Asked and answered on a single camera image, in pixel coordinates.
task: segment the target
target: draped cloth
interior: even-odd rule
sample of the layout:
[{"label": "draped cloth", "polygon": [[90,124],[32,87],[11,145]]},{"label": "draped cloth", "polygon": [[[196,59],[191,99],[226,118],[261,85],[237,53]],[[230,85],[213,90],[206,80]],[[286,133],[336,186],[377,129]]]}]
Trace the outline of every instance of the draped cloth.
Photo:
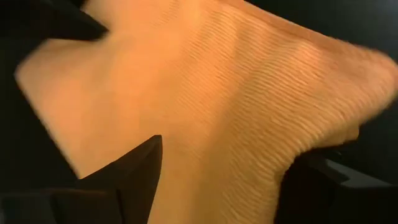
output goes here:
[{"label": "draped cloth", "polygon": [[396,92],[385,55],[244,1],[90,0],[85,10],[109,34],[46,41],[17,81],[80,177],[163,135],[149,223],[272,223],[295,156]]}]

